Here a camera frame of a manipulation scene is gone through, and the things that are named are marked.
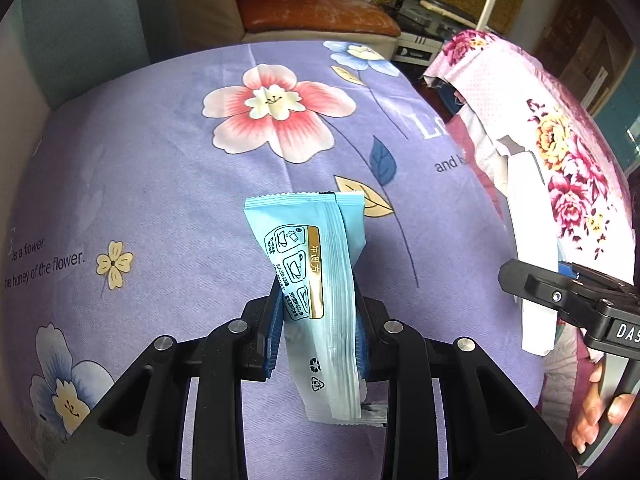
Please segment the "person's right hand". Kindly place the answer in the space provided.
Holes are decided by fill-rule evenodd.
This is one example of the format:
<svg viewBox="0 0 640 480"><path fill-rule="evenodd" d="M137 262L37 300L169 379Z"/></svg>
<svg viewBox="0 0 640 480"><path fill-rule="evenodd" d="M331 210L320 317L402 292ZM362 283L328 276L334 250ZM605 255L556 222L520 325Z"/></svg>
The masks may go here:
<svg viewBox="0 0 640 480"><path fill-rule="evenodd" d="M599 393L602 372L603 361L600 361L589 377L590 388L570 434L570 442L579 454L585 452L586 446L593 444L599 434L599 419L604 413L604 403ZM627 393L616 396L608 409L608 422L611 425L621 424L634 404L635 398L633 394Z"/></svg>

